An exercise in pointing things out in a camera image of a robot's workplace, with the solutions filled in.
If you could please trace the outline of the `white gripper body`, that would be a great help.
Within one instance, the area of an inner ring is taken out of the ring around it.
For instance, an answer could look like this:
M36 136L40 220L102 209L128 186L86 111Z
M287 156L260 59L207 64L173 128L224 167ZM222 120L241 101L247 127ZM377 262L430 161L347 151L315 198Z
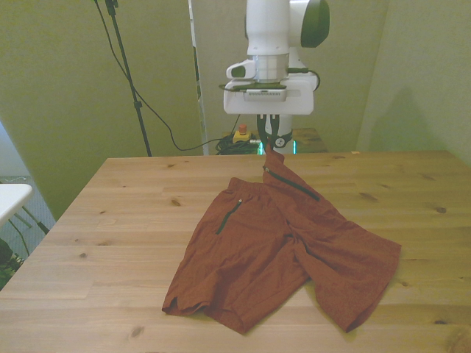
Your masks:
M314 92L305 80L233 79L224 86L224 110L228 114L309 115L314 110Z

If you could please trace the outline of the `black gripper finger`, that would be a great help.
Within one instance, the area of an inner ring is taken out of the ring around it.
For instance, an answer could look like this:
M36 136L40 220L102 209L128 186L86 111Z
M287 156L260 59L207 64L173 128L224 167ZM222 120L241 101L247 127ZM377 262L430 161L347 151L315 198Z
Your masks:
M268 142L271 147L275 147L277 140L278 132L279 132L279 115L270 115L269 116L269 125L270 125L270 132L267 133L268 135Z
M268 143L268 136L266 133L266 115L265 114L257 115L257 129L258 129L258 135L261 140L262 146L266 148L266 144Z

